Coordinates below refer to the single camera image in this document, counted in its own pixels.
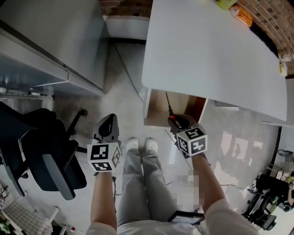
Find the chair armrest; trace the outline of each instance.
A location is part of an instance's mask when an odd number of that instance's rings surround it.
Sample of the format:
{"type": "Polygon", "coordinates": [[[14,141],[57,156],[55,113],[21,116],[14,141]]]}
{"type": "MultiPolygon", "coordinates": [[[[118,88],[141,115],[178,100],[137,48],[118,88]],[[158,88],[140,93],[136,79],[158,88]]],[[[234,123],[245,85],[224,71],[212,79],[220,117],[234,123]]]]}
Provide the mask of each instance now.
{"type": "Polygon", "coordinates": [[[62,154],[62,157],[60,159],[59,165],[63,171],[66,170],[68,165],[70,164],[72,158],[74,157],[74,154],[77,150],[79,143],[75,140],[69,140],[67,142],[67,146],[65,147],[65,150],[62,154]]]}
{"type": "Polygon", "coordinates": [[[69,184],[69,181],[64,173],[63,168],[59,167],[51,154],[42,154],[44,163],[48,172],[65,200],[72,200],[75,198],[75,193],[69,184]]]}

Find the drawer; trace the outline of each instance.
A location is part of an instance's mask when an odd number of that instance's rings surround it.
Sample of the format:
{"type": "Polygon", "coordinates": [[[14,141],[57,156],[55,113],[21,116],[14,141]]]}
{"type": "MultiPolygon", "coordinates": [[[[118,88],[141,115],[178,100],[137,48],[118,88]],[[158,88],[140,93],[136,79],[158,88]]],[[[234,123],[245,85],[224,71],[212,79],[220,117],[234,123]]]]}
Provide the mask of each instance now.
{"type": "MultiPolygon", "coordinates": [[[[168,92],[168,97],[174,114],[190,115],[196,122],[201,121],[208,99],[176,92],[168,92]]],[[[148,89],[143,112],[145,126],[169,127],[169,105],[165,91],[148,89]]]]}

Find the white box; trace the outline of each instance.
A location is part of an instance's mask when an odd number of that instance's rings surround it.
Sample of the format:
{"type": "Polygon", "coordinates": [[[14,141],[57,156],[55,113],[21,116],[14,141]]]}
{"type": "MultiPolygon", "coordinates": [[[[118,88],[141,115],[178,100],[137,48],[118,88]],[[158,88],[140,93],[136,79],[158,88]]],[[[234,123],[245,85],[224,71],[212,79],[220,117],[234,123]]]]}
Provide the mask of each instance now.
{"type": "Polygon", "coordinates": [[[95,172],[115,171],[121,151],[118,143],[105,143],[87,146],[87,159],[95,172]]]}
{"type": "Polygon", "coordinates": [[[207,150],[207,134],[199,124],[177,133],[176,136],[179,149],[190,157],[207,150]]]}

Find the gray pants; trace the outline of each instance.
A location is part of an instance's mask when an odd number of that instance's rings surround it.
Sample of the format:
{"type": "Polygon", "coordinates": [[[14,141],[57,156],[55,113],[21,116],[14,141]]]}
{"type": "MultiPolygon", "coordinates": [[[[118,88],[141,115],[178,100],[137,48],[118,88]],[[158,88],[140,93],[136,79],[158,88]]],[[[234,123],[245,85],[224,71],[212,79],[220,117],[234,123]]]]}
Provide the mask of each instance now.
{"type": "Polygon", "coordinates": [[[149,219],[167,222],[176,210],[158,157],[152,154],[141,157],[137,150],[130,150],[124,163],[118,226],[149,219]]]}

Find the white sleeve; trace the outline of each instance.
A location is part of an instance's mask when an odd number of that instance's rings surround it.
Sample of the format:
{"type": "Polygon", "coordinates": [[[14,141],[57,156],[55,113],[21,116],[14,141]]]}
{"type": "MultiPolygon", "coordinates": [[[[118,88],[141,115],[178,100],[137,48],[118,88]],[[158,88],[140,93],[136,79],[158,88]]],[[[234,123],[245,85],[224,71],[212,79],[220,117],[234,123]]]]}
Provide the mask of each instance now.
{"type": "Polygon", "coordinates": [[[258,231],[242,215],[230,209],[226,199],[212,204],[205,215],[209,235],[258,235],[258,231]]]}
{"type": "Polygon", "coordinates": [[[110,225],[93,222],[85,235],[116,235],[116,231],[110,225]]]}

